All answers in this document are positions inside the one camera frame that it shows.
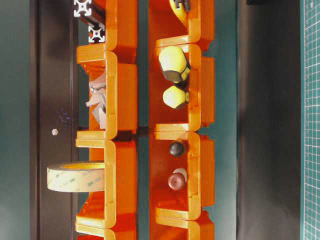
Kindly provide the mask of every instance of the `orange plastic bin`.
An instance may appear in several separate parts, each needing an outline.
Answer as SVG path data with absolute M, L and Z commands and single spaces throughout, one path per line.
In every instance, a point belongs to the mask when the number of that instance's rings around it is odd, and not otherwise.
M 214 5 L 214 0 L 190 0 L 185 27 L 172 11 L 169 0 L 149 0 L 149 50 L 191 43 L 202 51 L 208 50 L 215 34 Z
M 163 92 L 172 86 L 161 72 L 156 48 L 149 68 L 149 125 L 157 132 L 196 132 L 215 121 L 215 60 L 203 57 L 196 44 L 179 45 L 191 65 L 189 103 L 173 109 L 163 102 Z
M 201 212 L 196 221 L 150 216 L 151 240 L 214 240 L 215 226 L 208 212 Z
M 106 74 L 106 129 L 100 129 L 90 108 L 89 131 L 79 139 L 113 139 L 118 131 L 136 133 L 138 127 L 138 73 L 135 64 L 120 63 L 111 51 L 96 51 L 96 44 L 77 48 L 77 63 L 93 81 Z
M 136 61 L 138 45 L 138 1 L 95 0 L 105 10 L 105 42 L 93 44 L 97 51 L 112 51 L 122 63 Z
M 133 214 L 121 215 L 114 227 L 104 230 L 104 236 L 83 235 L 78 240 L 136 240 L 136 222 Z
M 79 233 L 104 237 L 106 229 L 137 211 L 137 151 L 134 141 L 76 139 L 78 148 L 91 148 L 90 161 L 104 160 L 104 191 L 91 192 L 76 216 Z
M 170 144 L 181 140 L 187 153 L 172 156 Z M 215 203 L 214 141 L 195 132 L 151 132 L 149 136 L 150 200 L 159 217 L 196 220 L 202 207 Z M 168 177 L 177 168 L 187 171 L 186 187 L 172 190 Z

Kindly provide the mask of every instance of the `cutting mat grid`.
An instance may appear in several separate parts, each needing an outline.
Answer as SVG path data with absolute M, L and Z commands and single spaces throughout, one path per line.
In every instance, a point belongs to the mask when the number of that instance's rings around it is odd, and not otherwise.
M 304 0 L 303 238 L 320 240 L 320 0 Z

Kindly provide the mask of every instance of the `small screw head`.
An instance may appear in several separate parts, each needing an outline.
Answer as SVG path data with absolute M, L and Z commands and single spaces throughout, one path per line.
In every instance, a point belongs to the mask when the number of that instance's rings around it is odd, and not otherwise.
M 58 133 L 59 133 L 59 132 L 58 132 L 58 129 L 56 129 L 56 128 L 55 128 L 55 129 L 52 129 L 52 135 L 53 135 L 53 136 L 57 136 Z

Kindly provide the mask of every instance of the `round knob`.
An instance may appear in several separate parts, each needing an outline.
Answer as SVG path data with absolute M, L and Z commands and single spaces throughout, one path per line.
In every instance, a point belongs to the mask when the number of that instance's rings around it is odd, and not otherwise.
M 182 173 L 176 172 L 168 178 L 169 187 L 174 191 L 179 191 L 186 186 L 185 176 Z
M 183 141 L 177 140 L 170 144 L 170 153 L 175 157 L 180 157 L 186 151 L 186 145 Z

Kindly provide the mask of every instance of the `3m tape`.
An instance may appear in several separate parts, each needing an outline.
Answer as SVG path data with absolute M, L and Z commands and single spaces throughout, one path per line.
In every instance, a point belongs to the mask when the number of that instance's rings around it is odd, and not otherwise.
M 74 162 L 48 166 L 47 187 L 68 193 L 105 190 L 104 162 Z

